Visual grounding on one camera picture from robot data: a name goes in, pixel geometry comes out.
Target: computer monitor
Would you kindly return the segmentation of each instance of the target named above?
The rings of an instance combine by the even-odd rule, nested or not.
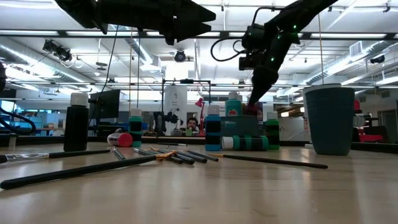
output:
[[[94,93],[90,95],[90,101],[97,100],[101,93]],[[93,118],[117,118],[119,117],[119,101],[120,90],[111,90],[102,92],[101,99],[97,103],[90,103],[91,116],[94,112]]]

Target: red lamp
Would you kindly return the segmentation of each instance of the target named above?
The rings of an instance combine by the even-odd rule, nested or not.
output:
[[[205,102],[203,101],[203,98],[200,98],[195,105],[201,107],[201,111],[200,111],[200,132],[199,135],[200,137],[205,136],[205,133],[203,132],[203,120],[205,119],[203,116],[203,109],[205,109]]]

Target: wooden table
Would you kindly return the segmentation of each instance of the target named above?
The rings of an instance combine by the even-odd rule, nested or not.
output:
[[[105,143],[89,143],[104,149]],[[203,150],[203,146],[190,149]],[[61,151],[23,146],[18,153]],[[126,157],[136,157],[130,149]],[[150,162],[0,191],[1,223],[396,223],[398,156],[312,149],[229,152],[328,164],[328,170],[220,159],[193,166]],[[0,181],[115,161],[113,154],[0,165]]]

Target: black bottle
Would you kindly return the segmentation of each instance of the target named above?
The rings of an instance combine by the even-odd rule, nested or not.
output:
[[[72,93],[70,105],[67,111],[63,150],[65,152],[85,151],[88,135],[88,95]]]

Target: white bottle cap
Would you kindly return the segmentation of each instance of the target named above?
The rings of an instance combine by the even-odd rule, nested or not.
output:
[[[220,106],[218,105],[208,105],[207,115],[220,115]]]
[[[86,93],[72,93],[70,104],[73,106],[88,106],[88,95]]]
[[[223,149],[233,149],[234,148],[234,138],[223,137],[223,140],[221,142],[221,147]]]
[[[278,112],[276,111],[267,112],[267,120],[270,119],[278,119]]]
[[[230,92],[230,93],[228,93],[228,98],[229,98],[230,100],[236,100],[236,99],[238,99],[238,93],[236,93],[236,92]]]
[[[243,102],[243,96],[242,95],[238,95],[238,100],[242,103]]]
[[[141,110],[138,108],[133,108],[130,110],[130,116],[139,116],[141,117]]]

